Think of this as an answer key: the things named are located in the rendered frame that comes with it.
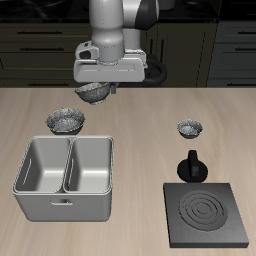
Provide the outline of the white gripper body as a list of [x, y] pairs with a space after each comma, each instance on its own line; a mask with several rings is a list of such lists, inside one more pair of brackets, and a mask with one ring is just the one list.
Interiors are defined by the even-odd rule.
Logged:
[[124, 57], [113, 65], [101, 65], [98, 60], [77, 59], [74, 80], [86, 82], [142, 82], [147, 68], [146, 53], [127, 50]]

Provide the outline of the medium grey speckled bowl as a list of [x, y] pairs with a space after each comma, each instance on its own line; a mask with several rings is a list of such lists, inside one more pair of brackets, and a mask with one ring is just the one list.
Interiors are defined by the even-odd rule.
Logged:
[[81, 86], [75, 93], [85, 102], [96, 105], [106, 100], [110, 93], [109, 82], [94, 82]]

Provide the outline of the large grey speckled bowl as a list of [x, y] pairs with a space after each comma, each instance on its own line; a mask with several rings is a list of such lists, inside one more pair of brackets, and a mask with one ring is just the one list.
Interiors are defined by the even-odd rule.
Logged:
[[55, 135], [77, 135], [83, 128], [85, 116], [79, 109], [62, 108], [51, 113], [45, 123]]

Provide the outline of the small grey speckled bowl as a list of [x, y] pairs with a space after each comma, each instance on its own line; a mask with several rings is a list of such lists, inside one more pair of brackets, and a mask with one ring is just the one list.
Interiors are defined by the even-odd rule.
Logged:
[[192, 119], [185, 119], [177, 124], [180, 135], [186, 139], [194, 139], [203, 131], [202, 125]]

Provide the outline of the dark olive kitchen cupboard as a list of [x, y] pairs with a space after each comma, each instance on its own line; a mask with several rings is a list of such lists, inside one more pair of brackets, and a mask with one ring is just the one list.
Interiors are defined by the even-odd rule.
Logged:
[[[141, 48], [167, 68], [164, 87], [206, 85], [216, 27], [160, 22], [140, 34]], [[0, 87], [75, 87], [75, 50], [90, 37], [87, 23], [0, 24]]]

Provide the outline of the black kitchen countertop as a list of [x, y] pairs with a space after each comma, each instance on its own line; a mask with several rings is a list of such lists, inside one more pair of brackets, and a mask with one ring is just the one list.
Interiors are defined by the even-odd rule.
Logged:
[[[175, 0], [159, 23], [256, 21], [256, 0]], [[0, 0], [0, 23], [88, 23], [89, 0]]]

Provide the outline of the round black knob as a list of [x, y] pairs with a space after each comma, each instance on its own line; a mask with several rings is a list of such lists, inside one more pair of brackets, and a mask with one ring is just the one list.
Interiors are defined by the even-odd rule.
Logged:
[[202, 183], [208, 176], [208, 168], [198, 159], [197, 151], [190, 150], [188, 157], [178, 164], [177, 174], [187, 183]]

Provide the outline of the dark grey kitchen cupboard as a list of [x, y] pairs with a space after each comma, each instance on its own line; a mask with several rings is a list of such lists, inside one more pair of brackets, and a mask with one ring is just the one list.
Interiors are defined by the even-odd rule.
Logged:
[[207, 86], [256, 87], [256, 21], [218, 23]]

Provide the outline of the white two-bin basket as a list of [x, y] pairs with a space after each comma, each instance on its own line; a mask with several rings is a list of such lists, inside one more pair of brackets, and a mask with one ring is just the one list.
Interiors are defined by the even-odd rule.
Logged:
[[35, 136], [12, 186], [34, 222], [100, 222], [111, 214], [114, 139]]

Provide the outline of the dark grey stove plate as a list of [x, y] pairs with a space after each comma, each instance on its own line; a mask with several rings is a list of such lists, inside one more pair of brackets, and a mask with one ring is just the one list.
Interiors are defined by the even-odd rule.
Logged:
[[165, 183], [171, 248], [247, 248], [249, 240], [229, 183]]

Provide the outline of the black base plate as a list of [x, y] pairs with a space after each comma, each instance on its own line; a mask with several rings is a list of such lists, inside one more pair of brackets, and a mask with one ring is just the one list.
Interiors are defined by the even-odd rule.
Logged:
[[167, 78], [166, 67], [158, 61], [155, 55], [147, 55], [148, 68], [145, 69], [145, 79], [142, 82], [121, 82], [119, 88], [156, 88]]

